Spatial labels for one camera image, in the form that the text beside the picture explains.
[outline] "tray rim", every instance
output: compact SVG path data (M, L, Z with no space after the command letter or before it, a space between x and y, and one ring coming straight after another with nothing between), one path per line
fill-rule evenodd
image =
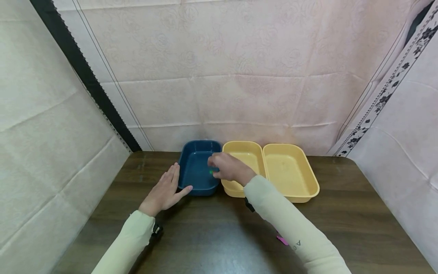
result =
M220 147L220 151L219 151L219 152L222 151L222 147L223 147L218 141L215 141L215 140L191 140L191 141L187 142L187 143L183 146L183 149L181 150L181 155L180 155L180 158L178 159L178 165L179 165L179 166L181 166L180 163L181 163L181 159L182 159L182 156L183 156L183 151L184 151L184 149L187 147L187 145L189 145L190 143L193 143L193 142L215 142L215 143L217 143L217 144L219 145L219 147ZM217 180L217 181L218 181L218 183L217 183L215 186L210 187L209 189L195 189L195 188L193 188L192 191L193 191L193 190L195 190L195 191L208 191L208 190L212 190L212 189L218 187L218 185L219 185L219 180ZM178 188L179 188L179 189L184 189L183 187L180 186L180 180L179 180L179 179L178 179Z
M313 172L312 166L310 165L309 160L307 159L306 154L304 153L304 151L303 151L299 146L296 146L296 145L293 145L293 144L281 144L281 143L271 143L271 144L267 144L267 145L265 145L265 146L263 147L263 157L264 157L264 158L266 157L266 154L265 154L265 148L266 148L266 147L269 147L269 146L292 146L292 147L297 148L297 149L300 151L300 153L304 155L304 158L305 158L305 160L306 160L307 166L309 167L309 169L310 169L310 171L311 171L312 178L314 179L314 181L315 181L315 183L316 183L316 186L317 186L316 192L315 192L314 194L312 194L312 195L304 195L304 196L300 196L300 195L285 195L285 194L282 193L283 196L285 196L285 197L290 197L290 198L313 198L313 197L315 197L316 195L319 194L319 191L321 190L321 189L320 189L320 186L319 186L319 182L318 182L318 180L316 179L315 173ZM270 179L269 179L269 169L268 169L268 166L267 166L267 165L266 165L266 176L268 177L267 179L270 181Z
M253 144L256 144L256 145L258 146L258 148L259 148L260 151L261 151L261 159L262 159L262 161L263 161L263 168L264 168L264 170L265 170L265 174L266 174L266 177L265 177L265 178L266 178L267 180L269 180L269 178L268 178L268 171L266 170L265 155L264 155L264 153L263 153L263 149L261 148L261 145L259 145L259 144L256 143L256 142L253 142L253 141L239 141L239 140L228 141L228 142L226 142L225 144L223 144L223 146L222 146L222 152L228 153L228 152L226 152L226 151L223 151L223 149L224 149L224 147L225 147L227 144L229 144L229 143L233 143L233 142L238 142L238 143L253 143ZM233 189L230 189L230 188L226 187L226 186L223 184L222 180L220 180L220 182L221 182L223 188L224 188L224 189L227 189L227 190L230 191L230 192L242 192L242 193L243 193L243 190L240 191L240 190L233 190Z

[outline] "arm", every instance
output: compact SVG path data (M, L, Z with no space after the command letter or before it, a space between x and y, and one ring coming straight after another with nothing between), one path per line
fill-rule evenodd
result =
M190 185L175 193L179 175L180 166L175 163L161 176L139 209L126 220L92 274L126 274L131 270L138 255L149 244L158 212L169 209L192 190Z
M255 211L271 223L303 262L309 274L351 274L336 247L264 177L227 153L208 159L215 178L237 181Z
M100 259L92 274L128 273L138 255L149 244L155 218L136 210Z

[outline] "wrist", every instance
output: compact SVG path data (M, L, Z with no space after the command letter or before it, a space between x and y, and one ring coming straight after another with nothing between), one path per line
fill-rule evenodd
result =
M254 172L254 170L252 170L250 167L248 167L238 174L236 181L244 187L255 176L257 176L257 174Z
M141 211L142 213L150 217L155 217L161 210L157 205L154 205L153 203L142 202L140 207L138 208L138 211Z

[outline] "pink object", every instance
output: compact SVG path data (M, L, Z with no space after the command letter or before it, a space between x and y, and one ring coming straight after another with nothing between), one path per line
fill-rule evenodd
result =
M277 239L280 240L280 242L282 242L285 246L289 245L284 238L277 236Z

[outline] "left hand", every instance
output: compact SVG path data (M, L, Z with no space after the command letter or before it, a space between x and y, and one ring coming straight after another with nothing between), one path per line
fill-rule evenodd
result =
M175 193L178 188L178 179L180 177L180 166L178 163L172 165L165 172L158 183L149 192L146 199L141 203L139 211L146 215L155 217L158 212L169 209L189 194L193 186L189 185L178 193Z

